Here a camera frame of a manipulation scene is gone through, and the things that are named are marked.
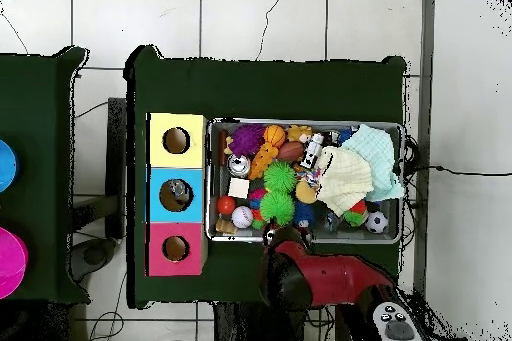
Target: green spiky ball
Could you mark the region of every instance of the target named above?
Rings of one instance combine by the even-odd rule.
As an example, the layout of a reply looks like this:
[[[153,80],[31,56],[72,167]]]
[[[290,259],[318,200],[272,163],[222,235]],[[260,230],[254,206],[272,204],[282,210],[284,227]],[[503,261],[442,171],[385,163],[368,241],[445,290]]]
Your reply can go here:
[[[276,218],[279,225],[286,225],[293,219],[295,205],[288,194],[272,191],[265,194],[261,199],[260,213],[266,222]]]
[[[297,183],[295,171],[282,160],[276,160],[268,166],[263,174],[263,180],[267,191],[287,194],[294,190]]]

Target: soccer ball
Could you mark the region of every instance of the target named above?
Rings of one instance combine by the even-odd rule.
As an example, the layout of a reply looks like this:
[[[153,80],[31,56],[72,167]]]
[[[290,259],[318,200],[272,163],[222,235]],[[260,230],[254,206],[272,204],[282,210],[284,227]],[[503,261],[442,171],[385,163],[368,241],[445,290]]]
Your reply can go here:
[[[366,229],[374,234],[380,234],[388,226],[388,220],[382,212],[373,212],[368,215]]]

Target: table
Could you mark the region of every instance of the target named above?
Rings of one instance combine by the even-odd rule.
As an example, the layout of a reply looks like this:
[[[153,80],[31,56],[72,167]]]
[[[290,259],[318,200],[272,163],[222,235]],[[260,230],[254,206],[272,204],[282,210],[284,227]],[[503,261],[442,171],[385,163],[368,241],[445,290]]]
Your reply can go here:
[[[18,155],[20,173],[0,194],[0,226],[29,252],[25,278],[9,299],[87,302],[69,275],[72,105],[70,81],[86,50],[53,57],[0,55],[0,138]]]
[[[215,61],[163,59],[140,46],[124,70],[127,95],[127,298],[147,301],[258,301],[260,244],[210,242],[201,276],[144,275],[146,113],[213,117],[386,121],[403,123],[401,57],[382,63]],[[359,255],[398,275],[399,242],[393,245],[321,244],[321,253]]]

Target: purple fuzzy toy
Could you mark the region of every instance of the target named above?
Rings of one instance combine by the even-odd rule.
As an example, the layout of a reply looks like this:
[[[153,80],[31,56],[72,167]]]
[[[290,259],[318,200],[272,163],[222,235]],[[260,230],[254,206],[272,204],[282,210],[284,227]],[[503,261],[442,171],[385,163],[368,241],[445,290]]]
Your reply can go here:
[[[233,135],[231,136],[233,142],[229,144],[228,147],[236,157],[254,154],[265,142],[265,139],[263,138],[264,132],[265,127],[263,125],[241,125],[236,128],[235,132],[233,132]]]

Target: white cloth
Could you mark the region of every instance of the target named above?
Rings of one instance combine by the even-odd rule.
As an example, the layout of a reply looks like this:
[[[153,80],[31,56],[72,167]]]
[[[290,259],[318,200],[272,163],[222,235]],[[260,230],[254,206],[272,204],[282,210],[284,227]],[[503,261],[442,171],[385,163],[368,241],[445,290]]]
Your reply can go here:
[[[338,217],[373,190],[370,165],[357,153],[324,147],[317,166],[321,175],[316,197]]]

